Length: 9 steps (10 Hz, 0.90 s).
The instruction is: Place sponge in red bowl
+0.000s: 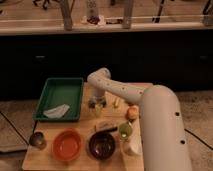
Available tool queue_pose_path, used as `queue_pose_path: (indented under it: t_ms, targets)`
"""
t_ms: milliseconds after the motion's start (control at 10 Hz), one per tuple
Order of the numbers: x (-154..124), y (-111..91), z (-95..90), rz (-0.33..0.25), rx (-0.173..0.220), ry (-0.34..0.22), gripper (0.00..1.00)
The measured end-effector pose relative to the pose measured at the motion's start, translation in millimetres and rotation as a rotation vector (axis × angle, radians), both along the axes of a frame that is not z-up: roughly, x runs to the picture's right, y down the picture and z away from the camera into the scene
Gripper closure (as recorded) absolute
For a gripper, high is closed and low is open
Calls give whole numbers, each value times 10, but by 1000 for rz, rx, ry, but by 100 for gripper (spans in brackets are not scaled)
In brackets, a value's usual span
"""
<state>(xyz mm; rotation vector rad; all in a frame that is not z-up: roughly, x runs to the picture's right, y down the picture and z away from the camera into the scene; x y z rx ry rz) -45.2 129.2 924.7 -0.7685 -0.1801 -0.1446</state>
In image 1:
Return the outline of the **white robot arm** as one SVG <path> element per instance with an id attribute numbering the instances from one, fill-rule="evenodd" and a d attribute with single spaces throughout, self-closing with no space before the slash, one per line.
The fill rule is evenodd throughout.
<path id="1" fill-rule="evenodd" d="M 87 82 L 92 97 L 109 92 L 139 107 L 145 171 L 192 171 L 180 103 L 171 89 L 115 81 L 107 68 L 89 74 Z"/>

